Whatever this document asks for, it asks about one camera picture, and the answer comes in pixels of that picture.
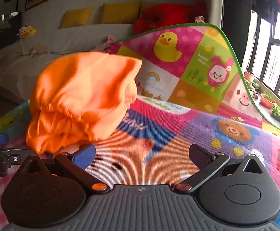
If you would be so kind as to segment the orange garment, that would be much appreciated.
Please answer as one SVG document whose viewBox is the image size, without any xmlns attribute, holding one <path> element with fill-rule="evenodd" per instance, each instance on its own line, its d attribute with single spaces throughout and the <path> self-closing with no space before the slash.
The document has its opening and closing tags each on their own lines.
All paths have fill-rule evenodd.
<svg viewBox="0 0 280 231">
<path fill-rule="evenodd" d="M 38 77 L 26 143 L 36 153 L 107 139 L 137 98 L 142 61 L 102 52 L 65 55 Z"/>
</svg>

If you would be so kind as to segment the white sofa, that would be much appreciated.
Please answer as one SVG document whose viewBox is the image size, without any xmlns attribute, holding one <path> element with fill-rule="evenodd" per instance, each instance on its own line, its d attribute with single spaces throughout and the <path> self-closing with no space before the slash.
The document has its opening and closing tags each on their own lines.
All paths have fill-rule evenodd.
<svg viewBox="0 0 280 231">
<path fill-rule="evenodd" d="M 87 52 L 112 35 L 116 40 L 133 35 L 132 24 L 92 24 L 63 28 L 51 33 L 37 32 L 24 42 L 0 49 L 0 88 L 9 91 L 11 100 L 28 100 L 38 75 L 64 54 Z M 29 50 L 46 46 L 49 53 L 30 56 Z"/>
</svg>

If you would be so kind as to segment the colourful cartoon play mat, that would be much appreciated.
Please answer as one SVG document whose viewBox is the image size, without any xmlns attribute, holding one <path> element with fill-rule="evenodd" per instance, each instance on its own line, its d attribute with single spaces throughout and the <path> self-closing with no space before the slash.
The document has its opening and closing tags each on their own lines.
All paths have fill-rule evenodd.
<svg viewBox="0 0 280 231">
<path fill-rule="evenodd" d="M 0 230 L 280 230 L 280 130 L 257 108 L 218 27 L 164 27 L 102 53 L 142 61 L 135 102 L 107 139 L 12 165 L 0 177 Z M 32 149 L 29 100 L 0 119 L 9 136 L 0 147 Z M 86 194 L 59 174 L 57 154 L 90 144 L 96 158 L 85 171 L 108 193 Z M 176 193 L 199 171 L 192 144 L 230 161 L 195 192 Z"/>
</svg>

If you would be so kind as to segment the red plant pot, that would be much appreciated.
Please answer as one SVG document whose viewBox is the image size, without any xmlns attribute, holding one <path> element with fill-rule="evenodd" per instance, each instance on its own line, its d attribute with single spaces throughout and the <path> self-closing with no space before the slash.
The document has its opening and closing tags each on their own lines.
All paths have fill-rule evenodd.
<svg viewBox="0 0 280 231">
<path fill-rule="evenodd" d="M 268 108 L 268 109 L 272 109 L 274 105 L 276 105 L 276 101 L 269 95 L 261 93 L 260 94 L 261 99 L 260 99 L 260 103 Z"/>
</svg>

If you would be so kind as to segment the green potted plant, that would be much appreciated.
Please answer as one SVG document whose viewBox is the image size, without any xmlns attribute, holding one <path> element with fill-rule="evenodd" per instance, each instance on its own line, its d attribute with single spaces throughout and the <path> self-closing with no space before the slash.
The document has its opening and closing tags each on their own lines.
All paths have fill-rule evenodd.
<svg viewBox="0 0 280 231">
<path fill-rule="evenodd" d="M 277 104 L 273 105 L 271 117 L 276 119 L 278 122 L 280 122 L 280 106 L 279 105 L 277 105 Z"/>
</svg>

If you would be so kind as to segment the small beige plush toy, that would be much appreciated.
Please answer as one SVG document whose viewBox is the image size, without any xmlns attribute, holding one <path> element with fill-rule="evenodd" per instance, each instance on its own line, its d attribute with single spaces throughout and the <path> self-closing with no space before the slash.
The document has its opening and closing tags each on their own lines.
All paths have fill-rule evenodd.
<svg viewBox="0 0 280 231">
<path fill-rule="evenodd" d="M 40 55 L 46 53 L 49 53 L 49 50 L 46 46 L 43 45 L 34 46 L 29 50 L 29 54 L 31 57 L 33 57 L 34 55 Z"/>
</svg>

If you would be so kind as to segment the plush toy bouquet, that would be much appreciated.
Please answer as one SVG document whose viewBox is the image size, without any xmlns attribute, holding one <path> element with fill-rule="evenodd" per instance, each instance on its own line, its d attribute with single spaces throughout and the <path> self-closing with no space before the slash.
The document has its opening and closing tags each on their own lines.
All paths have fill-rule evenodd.
<svg viewBox="0 0 280 231">
<path fill-rule="evenodd" d="M 17 36 L 24 41 L 29 36 L 36 34 L 36 31 L 36 28 L 33 28 L 32 26 L 22 26 L 19 29 L 19 33 L 17 34 Z"/>
</svg>

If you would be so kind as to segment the black glass cabinet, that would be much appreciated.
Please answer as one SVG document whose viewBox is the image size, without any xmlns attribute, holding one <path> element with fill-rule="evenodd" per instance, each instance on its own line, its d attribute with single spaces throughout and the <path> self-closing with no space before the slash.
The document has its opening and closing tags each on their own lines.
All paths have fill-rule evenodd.
<svg viewBox="0 0 280 231">
<path fill-rule="evenodd" d="M 0 49 L 17 41 L 21 27 L 19 0 L 0 0 Z"/>
</svg>

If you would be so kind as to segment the pink baby garment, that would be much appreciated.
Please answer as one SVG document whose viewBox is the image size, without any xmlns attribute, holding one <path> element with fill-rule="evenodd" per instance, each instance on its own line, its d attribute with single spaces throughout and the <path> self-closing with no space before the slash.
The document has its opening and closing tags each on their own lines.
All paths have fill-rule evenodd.
<svg viewBox="0 0 280 231">
<path fill-rule="evenodd" d="M 106 47 L 109 46 L 114 41 L 116 41 L 116 39 L 112 35 L 109 35 L 107 37 L 107 40 L 104 43 L 99 44 L 94 49 L 92 49 L 92 51 L 93 52 L 104 52 Z"/>
</svg>

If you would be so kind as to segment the yellow cushion left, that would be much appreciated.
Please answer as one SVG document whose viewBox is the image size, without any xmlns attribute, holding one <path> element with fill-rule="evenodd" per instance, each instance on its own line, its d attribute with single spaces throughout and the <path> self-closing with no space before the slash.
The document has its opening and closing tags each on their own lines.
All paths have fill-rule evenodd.
<svg viewBox="0 0 280 231">
<path fill-rule="evenodd" d="M 85 26 L 89 24 L 90 15 L 93 10 L 93 7 L 67 10 L 60 23 L 60 29 Z"/>
</svg>

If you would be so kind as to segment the yellow cushion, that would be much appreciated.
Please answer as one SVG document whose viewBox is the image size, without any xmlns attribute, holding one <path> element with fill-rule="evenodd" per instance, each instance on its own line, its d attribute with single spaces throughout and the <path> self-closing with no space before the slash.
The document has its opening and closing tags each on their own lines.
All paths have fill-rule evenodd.
<svg viewBox="0 0 280 231">
<path fill-rule="evenodd" d="M 60 23 L 60 29 L 85 26 L 89 24 L 90 15 L 93 10 L 93 7 L 67 10 Z"/>
<path fill-rule="evenodd" d="M 104 3 L 100 23 L 101 24 L 133 24 L 139 17 L 140 1 L 123 3 Z"/>
</svg>

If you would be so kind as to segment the red cushion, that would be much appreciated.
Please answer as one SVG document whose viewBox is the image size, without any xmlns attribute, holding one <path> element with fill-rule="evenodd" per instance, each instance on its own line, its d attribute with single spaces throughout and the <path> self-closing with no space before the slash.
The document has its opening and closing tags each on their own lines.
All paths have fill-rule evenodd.
<svg viewBox="0 0 280 231">
<path fill-rule="evenodd" d="M 163 3 L 147 7 L 133 24 L 135 35 L 177 24 L 194 23 L 195 17 L 207 17 L 206 3 L 196 0 L 194 5 Z"/>
</svg>

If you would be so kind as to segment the yellow cushion right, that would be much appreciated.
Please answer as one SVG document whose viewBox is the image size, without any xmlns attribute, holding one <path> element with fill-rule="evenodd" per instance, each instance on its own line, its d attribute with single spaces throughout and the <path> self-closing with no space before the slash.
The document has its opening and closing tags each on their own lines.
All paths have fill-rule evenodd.
<svg viewBox="0 0 280 231">
<path fill-rule="evenodd" d="M 101 24 L 133 24 L 139 17 L 140 1 L 123 3 L 104 3 L 100 23 Z"/>
</svg>

